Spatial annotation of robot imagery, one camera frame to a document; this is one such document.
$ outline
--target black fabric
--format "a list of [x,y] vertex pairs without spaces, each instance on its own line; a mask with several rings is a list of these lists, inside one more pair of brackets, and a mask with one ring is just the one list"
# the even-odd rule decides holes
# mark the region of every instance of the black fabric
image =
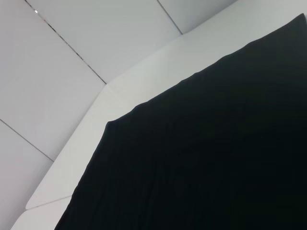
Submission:
[[303,14],[109,122],[57,230],[307,229]]

